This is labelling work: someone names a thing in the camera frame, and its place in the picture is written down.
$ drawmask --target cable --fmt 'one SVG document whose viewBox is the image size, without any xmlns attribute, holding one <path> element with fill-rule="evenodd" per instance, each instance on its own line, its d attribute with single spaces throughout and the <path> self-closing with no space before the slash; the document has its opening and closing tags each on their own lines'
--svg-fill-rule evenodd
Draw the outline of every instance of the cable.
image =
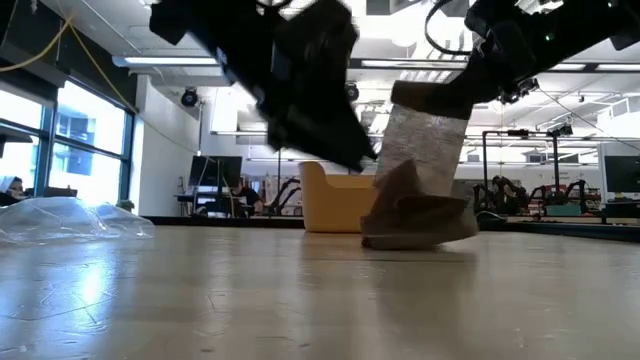
<svg viewBox="0 0 640 360">
<path fill-rule="evenodd" d="M 64 34 L 64 32 L 71 26 L 71 20 L 73 20 L 73 18 L 78 14 L 77 11 L 74 11 L 71 16 L 69 16 L 69 18 L 66 19 L 66 21 L 64 22 L 64 25 L 60 28 L 60 30 L 58 31 L 58 33 L 53 37 L 53 39 L 51 39 L 51 42 L 49 42 L 49 44 L 47 44 L 47 46 L 45 46 L 45 48 L 36 56 L 27 59 L 19 64 L 15 64 L 15 65 L 11 65 L 11 66 L 6 66 L 6 67 L 0 67 L 0 72 L 7 72 L 7 71 L 13 71 L 13 70 L 18 70 L 20 68 L 23 68 L 25 66 L 29 66 L 32 63 L 34 63 L 35 61 L 40 60 L 43 56 L 45 56 L 49 51 L 51 51 L 51 49 L 56 45 L 56 43 L 58 42 L 58 40 L 60 40 L 60 37 L 62 36 L 62 34 Z"/>
<path fill-rule="evenodd" d="M 178 147 L 183 148 L 184 150 L 187 150 L 188 152 L 192 153 L 192 154 L 196 154 L 197 152 L 193 149 L 190 149 L 187 146 L 184 146 L 183 144 L 173 140 L 171 137 L 165 135 L 162 131 L 158 130 L 158 128 L 156 128 L 153 124 L 151 124 L 150 122 L 148 122 L 147 120 L 145 120 L 142 116 L 140 116 L 140 112 L 138 111 L 138 109 L 135 108 L 135 106 L 131 105 L 131 103 L 129 103 L 127 101 L 127 99 L 125 99 L 125 97 L 122 95 L 122 93 L 116 88 L 116 86 L 113 84 L 113 82 L 111 82 L 111 80 L 109 79 L 109 77 L 107 76 L 107 74 L 104 72 L 104 70 L 102 70 L 102 67 L 100 66 L 100 64 L 98 64 L 98 62 L 96 61 L 96 59 L 93 57 L 93 55 L 91 54 L 91 52 L 89 51 L 89 49 L 87 48 L 87 46 L 85 45 L 84 41 L 82 41 L 82 38 L 80 37 L 80 35 L 78 35 L 78 32 L 75 29 L 75 26 L 73 26 L 73 24 L 71 23 L 72 17 L 67 17 L 65 11 L 62 9 L 62 5 L 60 5 L 60 0 L 56 0 L 57 4 L 58 4 L 58 9 L 60 10 L 60 13 L 62 14 L 62 16 L 64 16 L 65 20 L 65 24 L 69 24 L 67 25 L 70 29 L 71 32 L 73 33 L 73 35 L 75 36 L 76 40 L 78 41 L 78 43 L 80 44 L 80 46 L 82 47 L 82 49 L 84 50 L 85 54 L 87 54 L 87 56 L 89 57 L 89 60 L 91 60 L 91 62 L 93 63 L 94 67 L 96 68 L 96 70 L 98 70 L 98 72 L 100 73 L 100 75 L 102 76 L 102 78 L 107 82 L 107 84 L 109 85 L 109 87 L 111 88 L 111 90 L 113 90 L 113 92 L 116 93 L 116 95 L 118 96 L 118 98 L 120 98 L 120 101 L 122 101 L 122 103 L 129 108 L 129 110 L 131 112 L 133 112 L 136 116 L 138 116 L 147 126 L 149 126 L 151 129 L 153 129 L 155 132 L 158 133 L 158 135 L 162 136 L 163 138 L 169 140 L 170 142 L 172 142 L 173 144 L 177 145 Z"/>
<path fill-rule="evenodd" d="M 431 8 L 431 10 L 429 10 L 429 13 L 427 14 L 427 18 L 424 21 L 424 37 L 427 39 L 427 42 L 429 43 L 429 45 L 431 45 L 434 49 L 440 51 L 443 54 L 453 55 L 453 56 L 469 56 L 471 55 L 470 51 L 446 49 L 440 46 L 431 37 L 431 35 L 429 35 L 429 22 L 431 21 L 431 18 L 433 18 L 433 16 L 436 14 L 436 12 L 438 12 L 438 10 L 440 10 L 443 6 L 447 5 L 450 2 L 451 0 L 438 0 L 438 2 L 433 4 L 433 7 Z"/>
<path fill-rule="evenodd" d="M 627 145 L 628 147 L 637 150 L 638 152 L 640 152 L 640 148 L 636 147 L 635 145 L 624 141 L 620 138 L 617 138 L 615 136 L 612 136 L 610 134 L 608 134 L 606 131 L 602 130 L 601 128 L 598 127 L 598 125 L 592 124 L 590 121 L 585 120 L 582 116 L 576 114 L 573 110 L 569 109 L 568 107 L 564 106 L 564 104 L 562 104 L 558 99 L 554 98 L 553 96 L 549 95 L 549 93 L 547 93 L 546 91 L 542 90 L 541 88 L 538 88 L 538 90 L 540 90 L 541 93 L 545 94 L 549 99 L 551 99 L 551 101 L 555 102 L 556 104 L 560 105 L 561 108 L 565 109 L 567 112 L 569 112 L 571 115 L 575 116 L 576 118 L 580 119 L 582 122 L 584 122 L 585 124 L 591 126 L 592 128 L 600 131 L 601 133 L 605 134 L 606 136 L 612 138 L 613 140 Z"/>
</svg>

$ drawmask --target black screen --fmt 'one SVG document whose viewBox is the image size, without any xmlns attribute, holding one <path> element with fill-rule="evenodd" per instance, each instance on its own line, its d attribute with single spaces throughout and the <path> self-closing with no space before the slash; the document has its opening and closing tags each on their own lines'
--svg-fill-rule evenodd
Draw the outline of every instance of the black screen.
<svg viewBox="0 0 640 360">
<path fill-rule="evenodd" d="M 640 193 L 640 156 L 605 156 L 607 191 Z"/>
</svg>

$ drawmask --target white wall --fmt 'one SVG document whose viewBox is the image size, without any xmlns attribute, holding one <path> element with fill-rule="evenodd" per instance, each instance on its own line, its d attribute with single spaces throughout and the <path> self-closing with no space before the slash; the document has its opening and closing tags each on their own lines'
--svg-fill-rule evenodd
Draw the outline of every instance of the white wall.
<svg viewBox="0 0 640 360">
<path fill-rule="evenodd" d="M 140 215 L 178 216 L 180 205 L 174 195 L 179 177 L 188 183 L 191 158 L 198 149 L 199 122 L 154 88 L 147 76 L 138 79 L 136 106 L 140 117 L 135 126 L 130 198 Z"/>
</svg>

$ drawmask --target fluorescent light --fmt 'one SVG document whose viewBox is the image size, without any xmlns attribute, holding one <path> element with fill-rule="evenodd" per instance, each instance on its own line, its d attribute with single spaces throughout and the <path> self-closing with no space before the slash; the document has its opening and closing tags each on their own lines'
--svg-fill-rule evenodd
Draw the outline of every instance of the fluorescent light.
<svg viewBox="0 0 640 360">
<path fill-rule="evenodd" d="M 580 71 L 585 67 L 585 64 L 558 64 L 552 67 L 551 71 Z"/>
<path fill-rule="evenodd" d="M 412 61 L 410 59 L 397 60 L 362 60 L 364 68 L 397 68 L 397 69 L 416 69 L 416 70 L 463 70 L 467 63 L 464 61 Z"/>
<path fill-rule="evenodd" d="M 267 136 L 266 131 L 212 131 L 211 135 L 223 136 Z M 384 134 L 368 134 L 370 138 L 382 138 Z"/>
<path fill-rule="evenodd" d="M 640 64 L 601 64 L 597 71 L 640 71 Z"/>
<path fill-rule="evenodd" d="M 126 67 L 146 66 L 215 66 L 218 62 L 210 57 L 147 57 L 147 56 L 114 56 L 113 63 Z"/>
</svg>

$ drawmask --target ceiling light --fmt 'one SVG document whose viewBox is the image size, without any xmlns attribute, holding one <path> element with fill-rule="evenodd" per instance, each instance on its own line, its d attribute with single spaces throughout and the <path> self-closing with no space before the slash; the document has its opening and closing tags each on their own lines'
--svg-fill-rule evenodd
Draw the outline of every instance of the ceiling light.
<svg viewBox="0 0 640 360">
<path fill-rule="evenodd" d="M 640 71 L 640 64 L 601 64 L 597 71 Z"/>
<path fill-rule="evenodd" d="M 153 4 L 157 4 L 159 1 L 158 0 L 138 0 L 140 2 L 140 5 L 142 5 L 142 7 L 144 7 L 147 10 L 151 10 L 151 5 Z"/>
<path fill-rule="evenodd" d="M 551 68 L 551 71 L 581 71 L 586 64 L 558 64 Z"/>
<path fill-rule="evenodd" d="M 215 66 L 218 63 L 210 57 L 124 57 L 114 56 L 113 63 L 120 67 L 149 66 Z"/>
<path fill-rule="evenodd" d="M 457 60 L 415 61 L 411 59 L 362 60 L 364 68 L 389 68 L 398 70 L 463 70 L 467 63 Z"/>
<path fill-rule="evenodd" d="M 506 108 L 507 105 L 496 100 L 489 103 L 489 110 L 495 112 L 496 114 L 504 114 Z"/>
</svg>

